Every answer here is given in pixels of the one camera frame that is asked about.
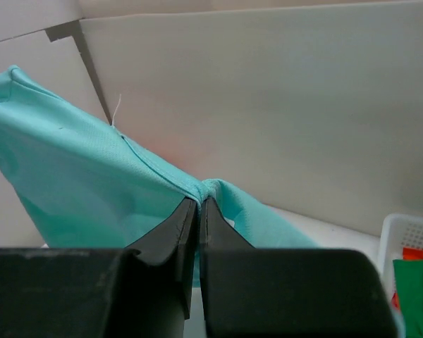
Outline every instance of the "cardboard panel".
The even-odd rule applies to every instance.
[[[0,41],[81,17],[78,0],[0,0]]]
[[[194,13],[400,0],[79,0],[85,18],[142,13]]]
[[[18,65],[74,106],[107,121],[71,37],[50,42],[44,31],[0,42],[0,73]]]
[[[116,126],[179,168],[371,234],[423,215],[423,1],[82,27]]]

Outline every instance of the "white wall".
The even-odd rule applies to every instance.
[[[179,168],[371,234],[423,215],[423,1],[82,28],[116,126]]]

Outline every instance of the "loose white thread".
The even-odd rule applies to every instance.
[[[114,118],[116,117],[116,113],[118,112],[119,105],[121,104],[121,94],[119,94],[119,101],[116,109],[114,110],[113,117],[111,118],[111,126],[114,127]]]

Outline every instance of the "teal fabric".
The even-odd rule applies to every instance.
[[[124,247],[184,196],[213,196],[256,247],[315,243],[242,190],[201,182],[12,66],[0,74],[0,170],[51,247]]]

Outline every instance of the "teal bag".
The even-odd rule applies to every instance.
[[[196,180],[12,66],[0,74],[0,170],[50,247],[125,247],[186,196],[216,199],[255,247],[315,243],[222,180]]]

